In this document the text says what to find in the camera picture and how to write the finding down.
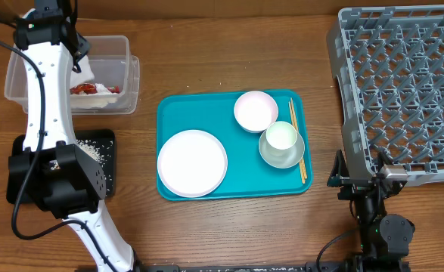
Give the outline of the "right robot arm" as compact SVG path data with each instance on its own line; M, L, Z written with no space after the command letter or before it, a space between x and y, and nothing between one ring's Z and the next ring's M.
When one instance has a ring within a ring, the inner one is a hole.
M334 166L328 178L329 187L338 187L339 200L348 200L350 212L357 221L353 230L332 239L316 258L317 270L322 270L321 257L335 242L357 233L361 251L352 253L335 265L333 271L410 271L402 259L409 254L415 225L407 218L386 211L384 200L396 196L408 181L403 166L394 165L382 152L377 155L378 170L369 179L351 178L343 152L336 152Z

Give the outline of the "pale green cup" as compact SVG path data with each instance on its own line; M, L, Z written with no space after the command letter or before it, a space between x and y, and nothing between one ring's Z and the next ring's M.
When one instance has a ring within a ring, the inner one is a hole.
M277 150L287 150L297 142L296 129L288 122L277 121L265 131L268 144Z

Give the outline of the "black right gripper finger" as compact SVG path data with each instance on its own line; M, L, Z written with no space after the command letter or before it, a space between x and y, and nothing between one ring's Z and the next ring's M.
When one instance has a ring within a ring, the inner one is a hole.
M377 152L377 171L376 176L379 178L387 178L393 167L393 161L388 157L388 155L379 150Z
M334 166L328 178L328 187L342 187L349 180L349 172L342 150L336 152Z

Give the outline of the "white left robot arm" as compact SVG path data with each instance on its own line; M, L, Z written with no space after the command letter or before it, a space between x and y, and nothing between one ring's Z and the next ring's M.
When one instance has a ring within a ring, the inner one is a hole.
M37 1L16 21L14 53L27 77L28 124L23 150L8 160L9 180L18 184L11 219L14 234L36 240L63 226L81 239L99 271L140 271L135 251L121 237L105 204L101 165L76 140L70 109L70 77L80 73L88 42L76 31L77 6L69 1ZM59 224L38 234L22 234L17 216L23 195Z

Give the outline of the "red snack wrapper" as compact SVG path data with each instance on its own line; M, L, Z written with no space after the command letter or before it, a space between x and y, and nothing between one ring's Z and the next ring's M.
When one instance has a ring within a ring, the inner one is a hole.
M84 83L70 89L71 94L119 94L118 86L105 87L103 84Z

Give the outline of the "white napkin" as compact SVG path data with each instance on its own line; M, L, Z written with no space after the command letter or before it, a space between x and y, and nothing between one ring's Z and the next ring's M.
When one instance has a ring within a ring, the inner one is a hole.
M120 93L120 88L94 83L95 75L87 56L80 60L79 67L81 73L72 72L70 76L70 105L72 108L102 108L117 101L116 96Z

